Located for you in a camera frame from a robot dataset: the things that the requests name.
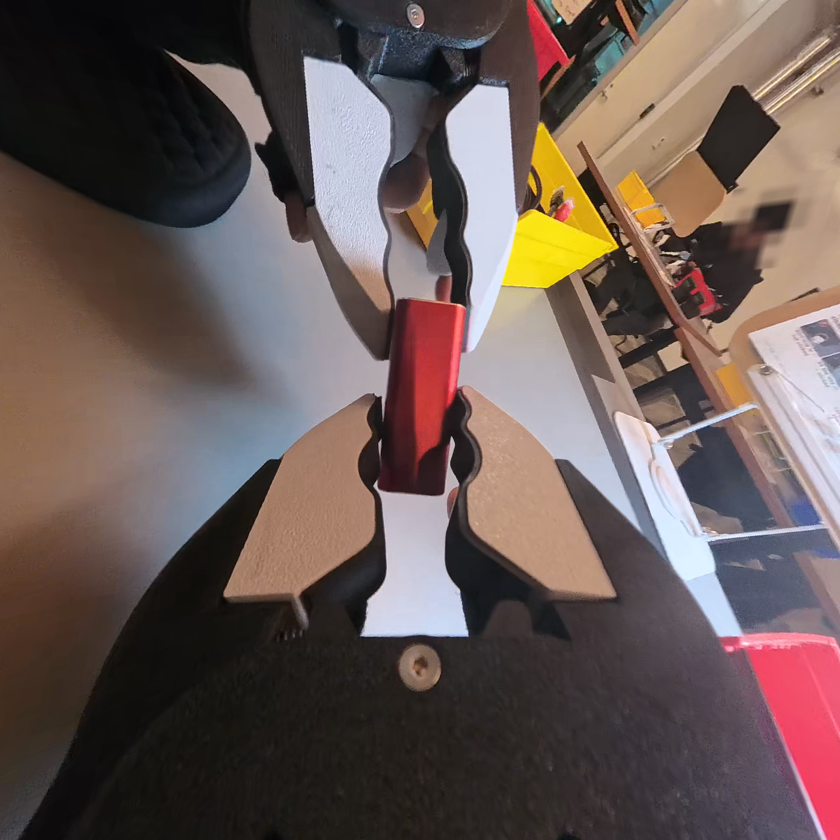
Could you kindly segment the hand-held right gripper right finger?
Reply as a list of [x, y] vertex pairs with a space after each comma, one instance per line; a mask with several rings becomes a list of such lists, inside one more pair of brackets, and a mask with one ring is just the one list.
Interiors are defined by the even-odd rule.
[[472, 386], [452, 405], [458, 480], [452, 524], [497, 567], [548, 599], [615, 599], [593, 540], [551, 456]]

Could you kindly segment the person's left hand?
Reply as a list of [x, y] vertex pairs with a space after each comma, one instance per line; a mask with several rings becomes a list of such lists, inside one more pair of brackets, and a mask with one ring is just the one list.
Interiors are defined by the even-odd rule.
[[389, 214], [401, 214], [422, 197], [430, 180], [427, 144], [432, 133], [445, 117], [448, 100], [433, 96], [426, 105], [421, 127], [411, 151], [392, 165], [385, 176], [381, 191], [383, 209]]

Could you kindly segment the wooden table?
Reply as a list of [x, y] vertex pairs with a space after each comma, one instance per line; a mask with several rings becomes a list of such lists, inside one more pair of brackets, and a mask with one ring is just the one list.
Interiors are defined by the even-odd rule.
[[658, 250], [629, 210], [623, 198], [607, 184], [605, 177], [595, 162], [595, 158], [589, 152], [585, 143], [582, 141], [579, 142], [577, 144], [577, 150], [581, 153], [586, 168], [592, 174], [595, 183], [602, 191], [614, 218], [625, 234], [628, 242], [633, 247], [635, 256], [642, 264], [648, 279], [657, 291], [662, 304], [665, 306], [668, 312], [668, 318], [675, 329], [675, 339], [683, 348], [684, 353], [688, 353], [693, 342], [709, 351], [715, 358], [720, 359], [723, 357], [726, 351], [716, 345], [702, 319], [699, 317], [687, 318], [681, 310], [680, 305], [672, 293], [673, 286], [671, 284], [670, 274]]

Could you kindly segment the yellow plastic bin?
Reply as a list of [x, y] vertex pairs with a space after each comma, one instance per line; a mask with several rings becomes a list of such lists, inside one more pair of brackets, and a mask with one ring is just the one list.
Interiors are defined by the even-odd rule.
[[[614, 237], [596, 212], [550, 132], [540, 124], [529, 170], [539, 177], [537, 204], [516, 215], [505, 287], [549, 288], [616, 249]], [[407, 211], [426, 246], [437, 223], [431, 181]]]

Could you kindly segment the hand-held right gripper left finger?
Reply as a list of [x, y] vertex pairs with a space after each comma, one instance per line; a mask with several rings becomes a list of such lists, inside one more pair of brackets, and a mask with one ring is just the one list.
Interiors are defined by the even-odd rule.
[[364, 394], [282, 456], [224, 589], [228, 603], [286, 603], [302, 627], [325, 604], [357, 630], [385, 580], [382, 399]]

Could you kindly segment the red plastic bin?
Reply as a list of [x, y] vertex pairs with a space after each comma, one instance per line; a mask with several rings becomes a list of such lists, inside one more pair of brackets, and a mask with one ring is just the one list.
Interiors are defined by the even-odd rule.
[[839, 649], [807, 633], [721, 637], [758, 687], [774, 755], [820, 838], [839, 838]]

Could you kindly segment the small yellow parts bin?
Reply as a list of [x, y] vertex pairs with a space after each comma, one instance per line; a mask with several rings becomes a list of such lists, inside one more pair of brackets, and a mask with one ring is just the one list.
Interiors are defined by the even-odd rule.
[[636, 171], [630, 171], [616, 186], [627, 211], [644, 229], [669, 225], [669, 219], [662, 206], [655, 202], [646, 183]]

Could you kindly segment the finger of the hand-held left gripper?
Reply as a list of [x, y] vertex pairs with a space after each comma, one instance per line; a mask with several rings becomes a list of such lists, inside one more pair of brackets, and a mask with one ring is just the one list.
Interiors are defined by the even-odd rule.
[[392, 162], [392, 115], [339, 62], [306, 56], [314, 204], [308, 225], [322, 266], [352, 330], [378, 360], [388, 358], [394, 308], [386, 261], [391, 233], [382, 183]]
[[516, 233], [508, 89], [474, 86], [427, 143], [434, 215], [427, 268], [450, 276], [466, 310], [463, 351], [476, 348], [495, 307]]

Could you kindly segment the black board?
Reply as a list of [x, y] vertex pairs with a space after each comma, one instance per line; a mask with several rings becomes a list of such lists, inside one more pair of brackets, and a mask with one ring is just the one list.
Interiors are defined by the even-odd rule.
[[749, 90], [738, 85], [728, 92], [696, 150], [727, 193], [731, 193], [780, 129]]

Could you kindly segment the red ethernet adapter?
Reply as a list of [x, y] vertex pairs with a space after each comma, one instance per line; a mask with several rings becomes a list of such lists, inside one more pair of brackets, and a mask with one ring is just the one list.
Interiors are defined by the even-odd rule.
[[383, 491], [435, 497], [445, 491], [465, 320], [459, 304], [396, 303], [381, 434]]

